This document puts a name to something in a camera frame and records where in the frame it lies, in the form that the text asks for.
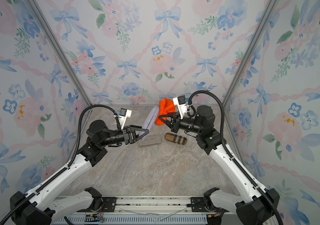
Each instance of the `orange towel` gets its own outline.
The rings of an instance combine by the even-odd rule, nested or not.
[[[167,99],[167,98],[164,98],[163,100],[160,100],[159,108],[160,108],[160,110],[159,110],[158,117],[161,116],[161,115],[166,115],[168,113],[175,112],[174,103],[170,99]],[[158,117],[155,120],[155,125],[158,125],[158,126],[164,125],[164,123],[161,120],[159,120]]]

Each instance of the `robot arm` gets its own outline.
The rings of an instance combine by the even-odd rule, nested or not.
[[[73,157],[68,164],[38,186],[26,193],[18,191],[10,198],[10,209],[14,211],[10,216],[14,223],[48,225],[81,209],[98,211],[103,205],[102,196],[92,187],[75,196],[61,200],[54,199],[77,177],[95,166],[105,156],[107,153],[105,146],[118,147],[123,142],[133,144],[149,133],[149,130],[140,126],[130,125],[124,128],[125,120],[130,116],[130,110],[121,109],[119,113],[121,130],[109,130],[102,120],[92,122],[86,131],[88,135],[86,144],[77,151],[76,158]]]
[[[214,128],[215,115],[210,106],[199,106],[196,111],[192,107],[195,117],[185,116],[186,112],[190,115],[188,112],[192,105],[191,99],[197,92],[208,94],[219,103],[222,113],[220,132]],[[220,100],[211,92],[197,92],[190,96],[188,105],[185,102],[184,95],[173,98],[173,102],[179,111],[159,116],[159,119],[174,133],[177,133],[179,129],[185,132],[197,133],[196,140],[199,147],[224,169],[241,196],[224,193],[218,188],[213,188],[204,193],[203,204],[210,209],[223,208],[235,213],[246,225],[265,222],[278,213],[276,207],[279,202],[279,194],[274,189],[266,189],[261,182],[253,177],[222,137],[224,111]]]

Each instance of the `gray foam block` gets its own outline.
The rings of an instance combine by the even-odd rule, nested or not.
[[[144,137],[145,140],[139,140],[138,141],[138,146],[141,147],[146,147],[146,146],[153,146],[153,145],[159,145],[161,144],[161,136],[160,134],[154,134],[154,135],[149,135]]]

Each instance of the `wire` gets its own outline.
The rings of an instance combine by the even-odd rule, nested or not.
[[[74,225],[66,216],[64,216],[64,219],[68,223],[68,225]]]
[[[220,132],[219,132],[221,144],[222,144],[224,150],[226,151],[226,154],[229,155],[230,158],[233,158],[233,155],[231,154],[229,149],[226,147],[225,142],[223,141],[224,140],[224,133],[223,133],[224,132],[224,122],[225,122],[225,111],[224,111],[223,104],[221,103],[220,99],[216,95],[214,95],[213,93],[208,92],[208,91],[204,91],[204,90],[199,90],[199,91],[196,91],[191,94],[191,96],[189,97],[189,101],[188,101],[189,105],[192,105],[192,98],[197,94],[207,94],[207,95],[211,96],[213,99],[215,99],[215,101],[219,105],[220,111],[221,111],[221,122],[220,122]],[[194,106],[191,106],[191,109],[193,110],[193,114],[190,114],[190,112],[187,112],[187,115],[189,117],[193,117],[196,114],[196,110],[195,110]],[[248,178],[250,183],[254,187],[256,187],[257,183],[250,177],[250,175],[245,171],[245,169],[241,166],[241,164],[235,158],[232,161],[237,165],[237,167],[242,171],[242,173]],[[260,194],[262,196],[264,196],[265,200],[268,202],[270,208],[273,210],[273,212],[275,214],[275,217],[276,217],[279,225],[283,225],[281,216],[280,216],[278,210],[275,208],[274,203],[269,199],[269,197],[266,195],[266,193],[264,193],[264,191],[260,187],[258,187],[257,190],[260,192]]]
[[[86,113],[87,110],[95,108],[95,107],[103,107],[103,108],[107,108],[109,110],[111,110],[113,112],[114,115],[116,115],[115,120],[116,120],[116,126],[117,129],[119,131],[121,131],[121,126],[120,126],[120,121],[119,118],[117,116],[117,113],[115,112],[115,110],[113,110],[112,108],[110,108],[109,106],[105,106],[105,105],[92,105],[92,106],[88,106],[86,107],[80,114],[79,117],[79,123],[77,126],[77,139],[76,139],[76,146],[75,146],[75,150],[74,153],[68,163],[68,168],[70,168],[70,166],[73,164],[76,156],[77,156],[77,151],[79,150],[79,146],[80,146],[80,136],[81,136],[81,123],[83,120],[83,117]],[[36,189],[36,192],[39,193],[41,190],[44,189],[44,187],[46,187],[51,181],[53,181],[56,177],[58,177],[60,174],[62,174],[64,171],[68,170],[68,168],[64,167],[61,170],[59,170],[55,175],[53,175],[51,178],[49,178],[45,183],[43,183],[39,188]],[[16,210],[18,210],[22,205],[24,205],[29,199],[31,199],[33,196],[35,195],[35,193],[30,194],[27,198],[25,198],[24,200],[22,200],[20,203],[18,203],[8,214],[6,214],[6,216],[0,221],[0,225],[4,225],[6,223],[6,221],[11,217],[12,214],[15,213]]]

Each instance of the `floral wallpaper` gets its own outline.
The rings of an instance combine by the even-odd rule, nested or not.
[[[0,0],[0,220],[68,158],[84,108],[21,0]]]
[[[320,0],[279,1],[227,116],[284,224],[320,224]]]
[[[89,98],[102,104],[157,104],[196,90],[224,97],[267,2],[37,1]]]

